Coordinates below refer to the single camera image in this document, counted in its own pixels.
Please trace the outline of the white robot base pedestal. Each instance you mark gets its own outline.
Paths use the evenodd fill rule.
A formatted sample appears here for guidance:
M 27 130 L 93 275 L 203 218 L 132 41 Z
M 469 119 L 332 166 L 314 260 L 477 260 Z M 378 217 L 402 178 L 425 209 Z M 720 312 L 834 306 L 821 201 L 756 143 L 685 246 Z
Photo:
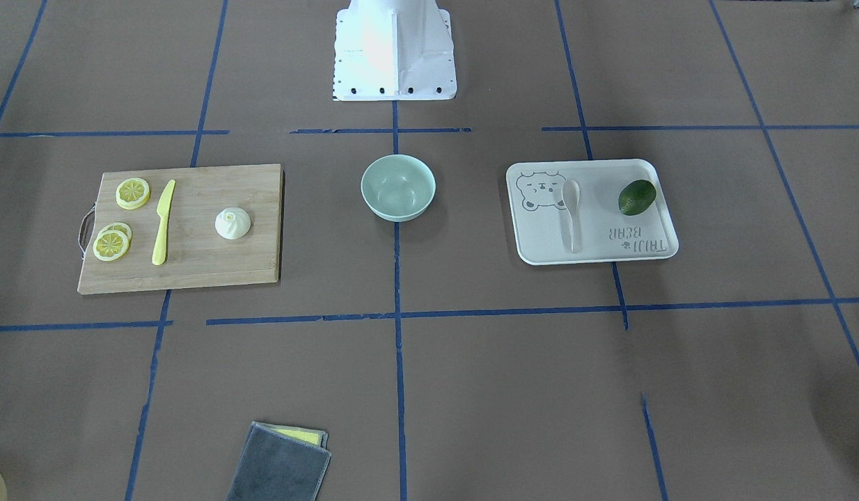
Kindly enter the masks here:
M 435 1 L 351 1 L 336 13 L 332 99 L 452 100 L 452 22 Z

